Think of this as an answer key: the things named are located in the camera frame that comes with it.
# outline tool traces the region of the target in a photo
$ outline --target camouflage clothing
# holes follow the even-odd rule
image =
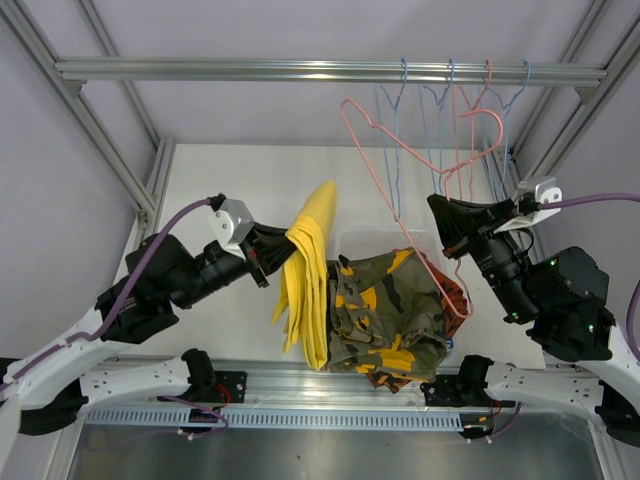
[[[467,300],[464,298],[462,289],[456,282],[451,280],[446,275],[443,275],[442,272],[440,272],[435,267],[435,265],[431,264],[430,262],[428,263],[438,283],[449,296],[449,300],[453,302],[455,309],[461,314],[466,315]],[[451,308],[451,305],[449,304],[447,299],[444,298],[444,296],[442,297],[441,305],[444,311],[444,320],[447,329],[447,341],[449,341],[449,339],[451,339],[458,331],[458,328],[460,328],[460,326],[464,323],[466,318],[456,315],[453,308]],[[370,372],[366,375],[374,388],[385,386],[391,391],[391,393],[398,393],[402,387],[406,386],[408,383],[411,383],[410,379],[402,375],[394,376],[383,371]]]
[[[328,267],[326,367],[432,381],[446,355],[445,316],[415,250]]]

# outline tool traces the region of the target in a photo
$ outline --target white wall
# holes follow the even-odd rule
[[[606,64],[622,35],[640,14],[637,0],[609,0],[600,23],[594,29],[577,62]],[[529,135],[527,144],[518,157],[520,171],[525,174],[540,159],[580,104],[572,88],[562,88],[537,128]]]
[[[0,27],[0,355],[21,357],[75,323],[110,285],[133,210]],[[148,153],[131,156],[138,172],[149,170]],[[19,437],[2,480],[41,478],[53,441]]]
[[[25,0],[58,55],[101,56],[73,0]],[[82,91],[98,112],[123,156],[141,178],[150,172],[152,145],[116,82],[87,82]]]

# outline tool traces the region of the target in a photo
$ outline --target transparent plastic bin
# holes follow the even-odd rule
[[[431,232],[427,230],[409,230],[411,238],[418,249],[424,253],[429,261],[438,270],[442,269],[440,246]],[[343,230],[336,236],[336,257],[344,255],[349,260],[362,260],[363,258],[383,255],[392,250],[410,247],[409,240],[402,230],[389,228],[359,228]]]

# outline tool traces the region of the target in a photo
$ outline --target camouflage shirt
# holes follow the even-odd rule
[[[415,250],[328,267],[326,368],[432,381],[446,355],[445,318]]]

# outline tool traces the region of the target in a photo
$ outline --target cable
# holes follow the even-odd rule
[[[191,408],[195,408],[197,410],[200,410],[203,413],[206,413],[207,415],[211,415],[213,416],[217,421],[220,421],[224,424],[223,427],[219,427],[219,428],[214,428],[208,432],[202,432],[202,433],[196,433],[196,434],[189,434],[190,438],[189,440],[193,439],[193,438],[203,438],[203,437],[210,437],[212,435],[216,435],[218,433],[222,433],[225,430],[227,430],[229,428],[229,420],[227,420],[226,417],[224,417],[223,415],[220,415],[218,412],[211,410],[210,408],[204,407],[202,405],[198,405],[197,403],[193,403],[190,402],[189,400],[185,400],[183,398],[180,397],[174,397],[172,395],[165,395],[164,397],[165,400],[170,400],[172,402],[176,402],[176,403],[181,403],[183,405],[186,405],[187,407],[191,407]]]
[[[146,268],[147,264],[151,260],[151,257],[153,256],[155,251],[158,249],[158,247],[160,246],[162,241],[169,234],[169,231],[171,231],[171,229],[184,216],[186,216],[188,213],[192,212],[196,208],[199,208],[199,207],[202,207],[202,206],[205,206],[205,205],[209,205],[209,200],[206,199],[206,198],[203,199],[203,200],[198,200],[196,202],[193,202],[193,203],[187,205],[186,207],[184,207],[182,210],[180,210],[178,213],[176,213],[171,218],[171,220],[169,220],[169,222],[160,231],[160,233],[158,233],[156,238],[153,239],[153,242],[151,242],[151,245],[149,246],[147,251],[142,256],[142,259],[140,260],[138,265],[136,265],[136,268],[133,270],[133,272],[129,276],[129,279],[127,280],[127,282],[125,283],[124,287],[122,288],[122,291],[118,295],[118,298],[116,299],[115,303],[111,307],[111,310],[109,311],[109,313],[107,314],[107,317],[102,322],[102,325],[100,326],[100,328],[98,328],[93,333],[76,332],[73,335],[70,335],[69,337],[65,338],[64,342],[61,342],[61,343],[58,343],[58,344],[55,344],[55,345],[49,347],[47,350],[45,350],[44,352],[42,352],[39,355],[37,355],[33,360],[31,360],[24,367],[22,367],[20,370],[18,370],[13,375],[12,381],[10,383],[1,384],[0,385],[0,393],[2,393],[7,388],[9,388],[9,386],[12,385],[16,380],[18,380],[21,377],[23,377],[29,370],[31,370],[33,367],[38,365],[44,359],[50,357],[51,355],[53,355],[54,353],[58,352],[59,350],[62,350],[63,348],[66,348],[69,344],[75,342],[76,340],[81,338],[81,339],[86,340],[88,342],[92,342],[92,341],[96,340],[97,338],[101,337],[109,329],[111,324],[115,321],[116,317],[118,316],[118,313],[120,313],[120,310],[122,310],[122,307],[124,307],[124,303],[127,300],[127,298],[129,297],[129,294],[131,293],[131,291],[133,290],[133,287],[135,286],[136,282],[138,281],[138,279],[142,275],[142,272],[144,271],[144,269]]]
[[[496,97],[498,97],[498,100],[500,100],[500,107],[505,112],[504,113],[504,129],[505,129],[504,156],[502,158],[502,178],[501,178],[502,190],[504,191],[505,199],[507,198],[507,193],[506,193],[504,182],[507,177],[507,158],[509,157],[509,113],[511,113],[511,106],[513,105],[513,102],[515,102],[516,99],[520,96],[520,94],[524,92],[524,89],[527,88],[527,85],[529,84],[529,79],[531,78],[531,64],[527,60],[522,60],[522,62],[524,63],[524,66],[527,68],[527,78],[524,80],[524,82],[522,82],[522,87],[520,88],[520,90],[518,90],[513,95],[513,97],[511,97],[511,100],[509,101],[509,103],[505,105],[500,94],[495,90],[493,90],[492,88],[489,88],[489,91],[493,93]]]
[[[143,438],[151,437],[151,436],[154,436],[154,435],[164,435],[164,434],[167,434],[167,433],[184,435],[184,436],[187,437],[188,440],[191,441],[191,440],[198,439],[198,438],[205,438],[205,437],[211,437],[213,435],[217,435],[219,433],[224,432],[225,430],[227,430],[229,428],[229,421],[224,416],[222,416],[218,412],[216,412],[215,410],[209,409],[209,408],[204,407],[202,405],[198,405],[196,403],[189,402],[188,400],[184,400],[184,399],[179,398],[179,397],[173,397],[173,396],[168,396],[167,395],[167,396],[160,397],[160,398],[164,398],[165,400],[169,400],[169,401],[176,402],[176,403],[181,403],[181,404],[186,405],[188,407],[198,409],[201,412],[206,413],[207,415],[213,416],[213,418],[211,420],[203,420],[202,421],[203,424],[204,423],[213,423],[213,422],[222,422],[224,424],[224,426],[218,427],[218,428],[209,428],[208,426],[203,425],[202,428],[209,428],[209,430],[206,431],[206,432],[201,432],[201,433],[185,432],[180,427],[178,427],[178,429],[175,429],[175,428],[162,428],[162,429],[158,429],[158,430],[151,430],[151,431],[148,431],[148,432],[142,432],[139,435],[134,435],[132,437],[125,438],[124,440],[121,440],[121,441],[116,442],[114,444],[106,445],[106,446],[100,447],[100,448],[93,448],[93,447],[91,447],[90,445],[87,444],[86,449],[91,453],[100,453],[100,452],[103,452],[105,450],[111,450],[113,448],[124,447],[126,445],[129,445],[130,443],[137,442],[138,440],[141,440]]]
[[[509,421],[505,424],[505,426],[502,427],[497,432],[493,432],[491,435],[489,435],[488,438],[493,440],[494,438],[507,433],[513,427],[513,424],[515,423],[516,418],[518,418],[518,416],[520,415],[521,409],[522,409],[522,402],[518,402],[518,405],[516,406],[516,411],[513,413],[513,416],[509,419]]]
[[[447,193],[447,197],[449,197],[449,195],[448,195],[448,193],[449,193],[448,192],[448,181],[449,181],[449,178],[451,177],[451,175],[453,175],[453,173],[456,170],[458,170],[459,168],[463,168],[464,166],[471,164],[473,161],[477,160],[478,158],[482,158],[487,153],[491,153],[491,151],[495,150],[497,147],[495,147],[495,146],[491,147],[491,149],[489,149],[489,150],[481,152],[478,155],[474,155],[471,158],[467,159],[465,162],[461,163],[460,165],[456,165],[453,168],[449,168],[449,169],[446,169],[446,170],[438,169],[437,167],[432,165],[429,161],[427,161],[424,158],[422,158],[415,150],[413,150],[411,147],[407,146],[398,137],[394,136],[384,126],[373,123],[371,121],[371,118],[367,114],[367,112],[365,112],[364,109],[360,105],[358,105],[355,101],[347,98],[346,100],[344,100],[342,102],[342,104],[340,105],[340,115],[342,116],[342,120],[344,121],[344,123],[345,123],[345,125],[347,127],[347,130],[349,131],[349,134],[351,135],[351,138],[353,139],[353,142],[355,143],[356,148],[358,149],[358,152],[360,153],[360,157],[362,158],[362,160],[364,161],[365,165],[367,166],[367,170],[369,170],[369,173],[373,177],[373,181],[376,183],[376,186],[378,187],[378,190],[380,191],[380,194],[384,198],[384,201],[387,204],[387,207],[389,207],[389,209],[392,211],[393,216],[396,218],[396,221],[398,222],[398,225],[400,226],[400,228],[402,229],[403,233],[407,237],[407,240],[409,241],[409,244],[413,247],[413,249],[415,251],[419,251],[418,247],[416,246],[415,242],[413,241],[413,238],[411,237],[411,235],[409,234],[407,228],[405,227],[404,222],[402,222],[402,220],[398,216],[398,213],[396,212],[395,208],[393,208],[393,206],[391,204],[391,200],[385,194],[384,188],[382,187],[382,184],[380,183],[380,180],[378,179],[378,176],[376,175],[376,172],[374,171],[371,163],[369,162],[369,160],[367,158],[367,154],[364,152],[364,150],[362,148],[362,145],[360,145],[360,141],[358,140],[358,137],[356,136],[356,134],[355,134],[355,132],[353,130],[353,127],[351,126],[351,122],[349,122],[349,119],[347,118],[347,115],[345,113],[345,107],[346,107],[347,104],[351,104],[356,110],[358,110],[362,114],[362,116],[365,117],[365,119],[367,120],[367,123],[369,124],[369,126],[371,128],[376,128],[376,129],[380,129],[381,131],[383,131],[386,135],[391,137],[395,142],[397,142],[400,146],[402,146],[402,148],[404,148],[407,152],[409,152],[414,158],[416,158],[417,160],[421,161],[422,163],[427,165],[429,168],[434,169],[438,173],[449,172],[449,175],[447,176],[447,178],[445,180],[445,191]],[[494,120],[498,124],[498,128],[499,128],[499,131],[500,131],[499,138],[502,139],[502,121],[500,120],[500,117],[495,112],[493,112],[491,110],[477,109],[477,110],[475,110],[473,112],[463,113],[461,116],[465,117],[465,116],[477,115],[477,114],[480,114],[480,113],[486,113],[488,115],[491,115],[494,118]],[[473,315],[474,307],[473,307],[473,302],[471,301],[471,296],[469,294],[469,287],[467,286],[465,281],[459,275],[459,270],[460,270],[460,266],[461,266],[462,262],[460,260],[458,260],[458,266],[457,266],[457,268],[455,270],[455,276],[458,279],[458,281],[460,281],[460,283],[463,285],[465,293],[467,295],[467,298],[469,299],[469,313],[468,314],[462,314],[462,313],[460,313],[458,311],[458,309],[455,307],[453,301],[449,298],[449,295],[447,294],[447,292],[440,285],[440,282],[437,280],[437,277],[433,273],[431,267],[429,266],[429,263],[423,258],[422,255],[419,255],[419,258],[420,258],[420,261],[422,262],[422,264],[424,265],[425,269],[427,270],[427,272],[429,272],[429,275],[431,276],[431,278],[435,282],[436,286],[438,287],[438,290],[440,290],[440,293],[443,295],[443,298],[451,306],[451,310],[457,316],[459,316],[461,318],[469,318],[471,315]]]
[[[640,194],[638,193],[600,193],[597,195],[587,195],[586,197],[572,198],[571,200],[562,200],[560,202],[541,203],[538,205],[540,210],[553,210],[555,208],[574,207],[576,205],[585,205],[587,203],[606,202],[612,200],[627,200],[629,202],[640,202]],[[625,330],[627,333],[627,341],[629,348],[640,361],[640,346],[636,340],[636,333],[633,329],[634,319],[636,316],[636,308],[640,301],[640,281],[631,295],[629,307],[627,308],[627,318],[625,321]]]
[[[227,405],[229,405],[231,403],[231,394],[229,393],[229,390],[227,390],[227,387],[219,383],[214,388],[224,395],[224,406],[226,407]]]
[[[478,96],[480,96],[480,86],[477,87],[477,91],[478,91]],[[486,150],[487,145],[489,144],[489,141],[487,139],[487,130],[486,130],[486,125],[485,125],[485,119],[484,117],[480,118],[480,129],[482,130],[482,148],[484,148]],[[489,184],[491,185],[491,188],[494,192],[494,196],[496,201],[498,201],[498,194],[496,191],[496,186],[495,183],[493,181],[493,169],[491,168],[491,164],[487,161],[487,157],[483,157],[482,161],[484,162],[485,168],[487,170],[487,174],[489,175]]]
[[[531,230],[529,230],[528,228],[518,228],[516,230],[514,230],[515,232],[522,232],[527,234],[527,236],[529,237],[529,240],[531,240],[531,243],[529,243],[529,246],[524,250],[524,253],[529,253],[529,250],[531,250],[531,248],[533,247],[533,243],[536,241],[535,237],[533,236],[533,233],[531,232]]]
[[[402,65],[404,66],[404,75],[402,77],[402,87],[400,87],[400,92],[396,97],[395,103],[391,100],[391,97],[389,96],[389,93],[387,92],[387,89],[384,87],[384,85],[380,86],[380,88],[382,88],[382,92],[387,97],[387,101],[389,102],[389,105],[393,109],[393,130],[395,132],[396,137],[398,136],[398,131],[400,129],[400,123],[398,121],[398,109],[400,108],[400,99],[402,98],[404,89],[407,86],[407,75],[409,73],[408,72],[409,67],[407,66],[406,59],[402,58],[401,62],[402,62]],[[397,143],[395,144],[395,149],[396,149],[396,198],[398,199],[398,216],[402,217],[402,199],[400,198],[400,150],[398,149]]]
[[[427,130],[427,113],[424,108],[424,99],[422,98],[422,93],[420,92],[420,87],[418,87],[418,97],[420,97],[420,113],[422,114],[422,126],[424,127],[424,146],[427,149],[427,158],[429,158],[429,163],[432,163],[431,160],[431,149],[429,148],[429,134]],[[442,145],[440,145],[440,156],[442,157]],[[436,172],[431,169],[431,180],[433,181],[433,192],[438,193],[438,184],[436,183]]]
[[[541,203],[539,210],[554,210],[556,208],[575,207],[576,205],[586,205],[587,203],[607,202],[614,200],[624,200],[628,202],[640,202],[640,193],[598,193],[585,197],[572,198],[571,200],[560,200],[559,202]]]
[[[440,99],[438,99],[438,95],[436,95],[436,92],[433,91],[433,89],[431,89],[431,87],[429,87],[429,85],[422,85],[422,88],[424,88],[425,90],[428,90],[431,92],[431,94],[433,95],[433,99],[436,102],[436,106],[438,107],[438,148],[439,148],[439,164],[438,166],[440,167],[440,170],[442,170],[442,134],[443,134],[443,128],[442,128],[442,110],[444,109],[444,101],[447,98],[447,93],[449,93],[449,89],[451,88],[451,85],[453,84],[453,80],[456,76],[456,62],[453,61],[452,58],[449,59],[449,67],[451,68],[451,75],[449,76],[449,83],[447,84],[447,86],[445,87],[444,91],[442,92],[442,97],[440,97]],[[442,180],[442,177],[438,177],[438,189],[440,190],[439,192],[436,191],[436,193],[438,193],[439,195],[442,195],[442,186],[440,185],[440,181]]]
[[[476,98],[476,103],[474,103],[473,106],[471,106],[471,103],[467,98],[467,94],[465,93],[464,88],[458,87],[460,89],[460,92],[462,92],[462,96],[464,97],[464,101],[466,102],[467,107],[469,108],[469,111],[473,111],[477,109],[482,104],[482,97],[484,96],[485,93],[487,93],[487,90],[491,85],[491,79],[493,78],[493,62],[491,60],[487,60],[486,65],[487,65],[487,68],[489,69],[489,76],[487,78],[487,81],[484,84],[484,89],[482,90],[482,92],[478,94],[478,98]],[[451,104],[453,108],[453,136],[455,139],[456,162],[458,162],[459,154],[458,154],[458,136],[456,133],[455,90],[451,94]],[[475,135],[476,135],[476,117],[473,116],[471,117],[471,151],[472,152],[475,150]],[[458,188],[460,190],[460,199],[462,200],[462,178],[460,176],[460,171],[458,171]],[[470,202],[473,201],[473,167],[469,171],[469,201]]]
[[[381,85],[373,86],[373,93],[376,99],[376,110],[378,111],[378,123],[382,125],[384,122],[382,121],[382,109],[380,108],[380,98],[378,95],[378,87]],[[389,195],[391,196],[391,205],[393,208],[396,208],[396,202],[393,198],[393,187],[391,186],[391,172],[389,171],[389,159],[387,158],[387,137],[381,131],[380,136],[382,137],[382,154],[384,155],[384,167],[387,171],[387,184],[389,185]]]

